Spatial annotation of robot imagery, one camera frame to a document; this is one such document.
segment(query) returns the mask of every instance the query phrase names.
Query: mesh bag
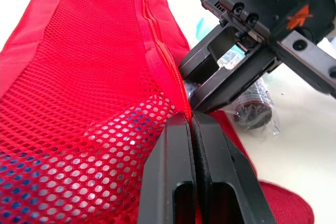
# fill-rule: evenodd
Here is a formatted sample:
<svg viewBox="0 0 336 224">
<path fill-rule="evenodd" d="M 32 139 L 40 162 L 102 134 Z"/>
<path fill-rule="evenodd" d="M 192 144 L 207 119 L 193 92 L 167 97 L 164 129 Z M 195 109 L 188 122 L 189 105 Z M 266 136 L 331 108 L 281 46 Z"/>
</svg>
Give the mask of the mesh bag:
<svg viewBox="0 0 336 224">
<path fill-rule="evenodd" d="M 166 0 L 31 0 L 0 57 L 0 223 L 136 223 L 162 127 L 191 118 L 188 51 Z M 265 192 L 273 211 L 282 190 Z M 286 193 L 298 211 L 279 223 L 312 223 Z"/>
</svg>

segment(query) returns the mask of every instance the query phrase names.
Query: red mesh fabric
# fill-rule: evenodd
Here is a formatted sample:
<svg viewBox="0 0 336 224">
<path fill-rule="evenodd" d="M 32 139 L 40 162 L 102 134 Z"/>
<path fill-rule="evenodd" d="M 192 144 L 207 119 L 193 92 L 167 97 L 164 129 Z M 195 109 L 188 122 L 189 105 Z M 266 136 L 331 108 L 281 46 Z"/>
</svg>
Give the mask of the red mesh fabric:
<svg viewBox="0 0 336 224">
<path fill-rule="evenodd" d="M 191 116 L 187 52 L 165 0 L 32 0 L 0 57 L 0 223 L 136 223 L 146 158 Z"/>
</svg>

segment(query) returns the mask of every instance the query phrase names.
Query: black metal bracket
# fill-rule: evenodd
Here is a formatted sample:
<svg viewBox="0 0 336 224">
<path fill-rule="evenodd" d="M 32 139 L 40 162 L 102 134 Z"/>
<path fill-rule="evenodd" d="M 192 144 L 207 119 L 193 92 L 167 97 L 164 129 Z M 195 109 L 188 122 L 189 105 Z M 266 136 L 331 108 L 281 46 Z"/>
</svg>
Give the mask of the black metal bracket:
<svg viewBox="0 0 336 224">
<path fill-rule="evenodd" d="M 183 59 L 182 78 L 198 83 L 192 109 L 211 112 L 232 103 L 282 62 L 316 90 L 336 97 L 336 60 L 318 43 L 333 28 L 334 0 L 201 0 L 219 19 Z M 233 45 L 245 52 L 233 69 L 217 61 Z"/>
<path fill-rule="evenodd" d="M 138 224 L 195 222 L 196 177 L 189 125 L 171 117 L 148 157 L 142 177 Z"/>
<path fill-rule="evenodd" d="M 143 174 L 138 224 L 276 223 L 248 159 L 210 116 L 167 121 Z"/>
</svg>

